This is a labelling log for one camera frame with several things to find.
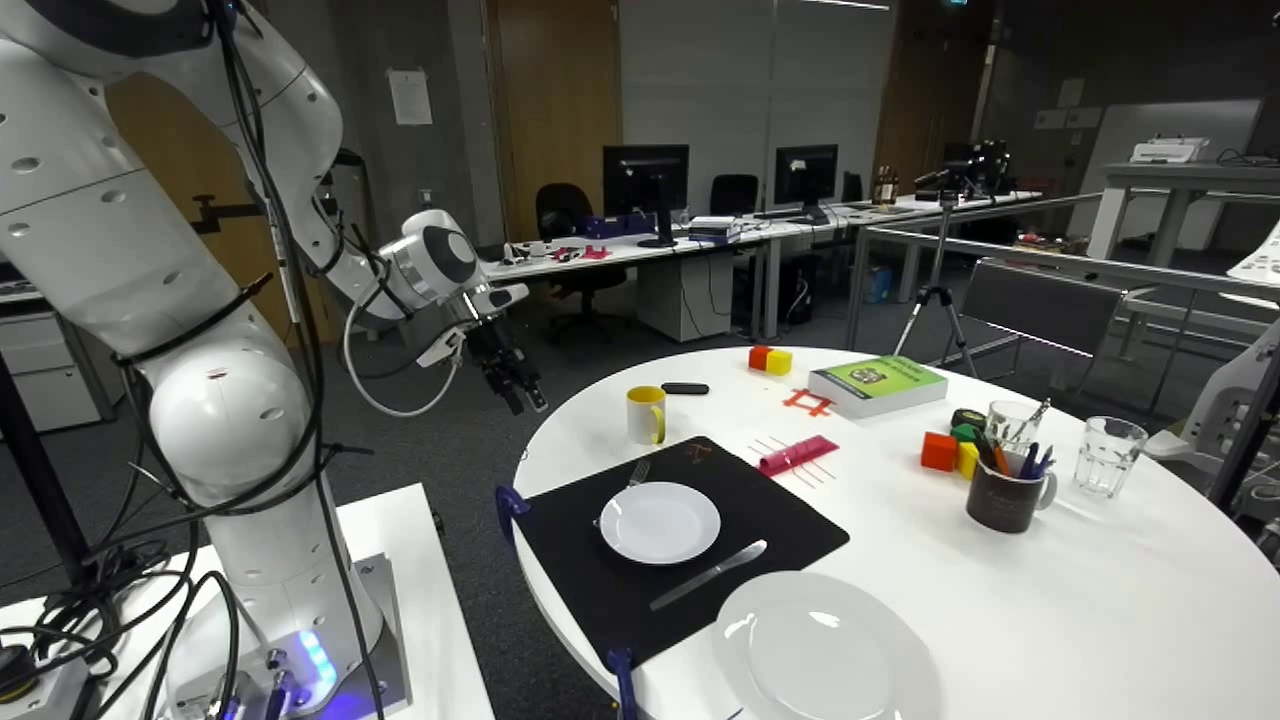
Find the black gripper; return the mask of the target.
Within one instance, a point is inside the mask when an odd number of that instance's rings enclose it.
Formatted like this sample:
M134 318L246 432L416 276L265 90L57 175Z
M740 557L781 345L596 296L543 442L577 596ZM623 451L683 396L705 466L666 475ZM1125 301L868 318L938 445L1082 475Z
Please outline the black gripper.
M530 368L526 351L504 336L495 321L476 326L464 347L511 418L520 418L524 410L543 410L540 371Z

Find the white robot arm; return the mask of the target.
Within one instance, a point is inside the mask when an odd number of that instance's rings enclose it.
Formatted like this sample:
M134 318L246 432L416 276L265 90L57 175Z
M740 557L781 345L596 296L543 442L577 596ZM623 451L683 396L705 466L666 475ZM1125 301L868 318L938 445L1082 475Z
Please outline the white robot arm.
M316 711L381 631L318 469L318 376L289 356L98 91L132 76L177 90L237 147L289 273L322 273L381 321L443 309L439 347L526 405L540 376L495 333L511 296L439 210L410 211L377 253L330 231L318 182L341 157L341 103L244 0L0 0L0 56L5 255L150 386L150 442L201 507L265 663Z

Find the white robot base table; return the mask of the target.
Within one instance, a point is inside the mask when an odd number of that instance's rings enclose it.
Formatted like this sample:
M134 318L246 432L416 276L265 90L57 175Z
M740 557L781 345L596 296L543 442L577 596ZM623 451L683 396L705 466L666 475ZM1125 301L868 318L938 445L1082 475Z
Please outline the white robot base table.
M426 498L311 526L299 561L150 561L102 609L5 609L5 720L492 720Z

